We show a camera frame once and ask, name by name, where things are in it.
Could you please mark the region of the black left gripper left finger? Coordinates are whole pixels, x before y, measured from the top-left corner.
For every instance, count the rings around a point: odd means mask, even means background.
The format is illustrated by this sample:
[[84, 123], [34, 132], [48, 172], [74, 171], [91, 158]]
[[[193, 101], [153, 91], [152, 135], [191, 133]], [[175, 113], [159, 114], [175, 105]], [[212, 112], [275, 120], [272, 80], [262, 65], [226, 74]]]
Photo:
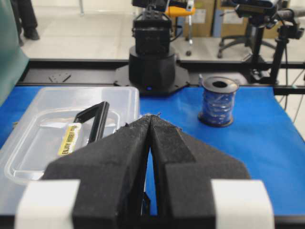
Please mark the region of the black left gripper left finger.
[[17, 229], [118, 229], [138, 215], [144, 188], [145, 115], [114, 134], [49, 163], [30, 182], [15, 215]]

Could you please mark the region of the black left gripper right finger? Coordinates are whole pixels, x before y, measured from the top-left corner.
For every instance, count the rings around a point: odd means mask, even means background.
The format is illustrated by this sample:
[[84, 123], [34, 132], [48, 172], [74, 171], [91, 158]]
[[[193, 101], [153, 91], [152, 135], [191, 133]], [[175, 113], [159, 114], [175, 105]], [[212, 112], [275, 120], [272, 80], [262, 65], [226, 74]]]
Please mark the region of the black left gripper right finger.
[[243, 162], [155, 115], [150, 138], [160, 228], [274, 228], [266, 188]]

